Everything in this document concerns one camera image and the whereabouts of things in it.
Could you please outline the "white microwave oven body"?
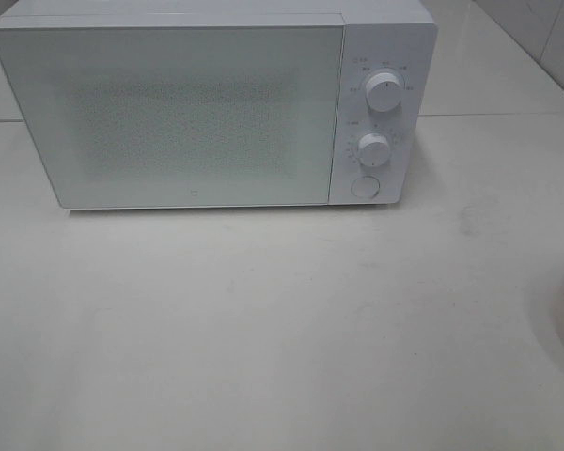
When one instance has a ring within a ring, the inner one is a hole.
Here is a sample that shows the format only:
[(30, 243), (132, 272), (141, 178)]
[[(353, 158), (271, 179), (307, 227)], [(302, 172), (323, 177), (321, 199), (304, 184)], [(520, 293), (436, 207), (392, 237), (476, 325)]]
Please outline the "white microwave oven body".
[[(393, 204), (400, 199), (437, 25), (418, 1), (20, 1), (0, 16), (0, 29), (198, 28), (326, 26), (343, 29), (337, 118), (328, 200), (322, 205)], [(386, 113), (368, 107), (365, 81), (379, 70), (404, 82), (399, 106)], [(357, 143), (385, 136), (389, 160), (364, 167)], [(352, 194), (355, 180), (372, 176), (372, 199)]]

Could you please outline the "round white door button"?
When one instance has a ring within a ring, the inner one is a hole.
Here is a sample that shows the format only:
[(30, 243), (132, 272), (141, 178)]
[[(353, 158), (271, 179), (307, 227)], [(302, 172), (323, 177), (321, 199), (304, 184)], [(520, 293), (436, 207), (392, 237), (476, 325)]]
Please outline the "round white door button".
[(364, 176), (352, 183), (352, 194), (361, 199), (372, 199), (380, 191), (380, 182), (372, 176)]

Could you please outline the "lower white timer knob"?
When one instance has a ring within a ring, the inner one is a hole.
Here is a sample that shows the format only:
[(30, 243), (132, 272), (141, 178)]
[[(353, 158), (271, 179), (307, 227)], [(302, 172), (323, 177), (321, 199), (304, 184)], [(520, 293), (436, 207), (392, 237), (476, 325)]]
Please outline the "lower white timer knob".
[(385, 136), (369, 133), (359, 139), (356, 155), (364, 167), (379, 167), (389, 160), (391, 147)]

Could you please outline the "white microwave door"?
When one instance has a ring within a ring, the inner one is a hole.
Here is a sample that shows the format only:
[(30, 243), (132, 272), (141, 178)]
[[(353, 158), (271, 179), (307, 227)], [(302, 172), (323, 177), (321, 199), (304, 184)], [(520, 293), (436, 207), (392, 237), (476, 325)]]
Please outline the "white microwave door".
[(69, 210), (322, 205), (343, 29), (0, 29), (0, 63)]

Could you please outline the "upper white power knob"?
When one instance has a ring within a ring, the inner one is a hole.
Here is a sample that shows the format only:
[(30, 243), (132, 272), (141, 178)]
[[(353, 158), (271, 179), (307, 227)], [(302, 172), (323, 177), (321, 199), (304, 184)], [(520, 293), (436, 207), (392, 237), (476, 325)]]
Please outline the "upper white power knob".
[(368, 107), (386, 113), (400, 105), (404, 82), (395, 71), (379, 70), (368, 77), (364, 88)]

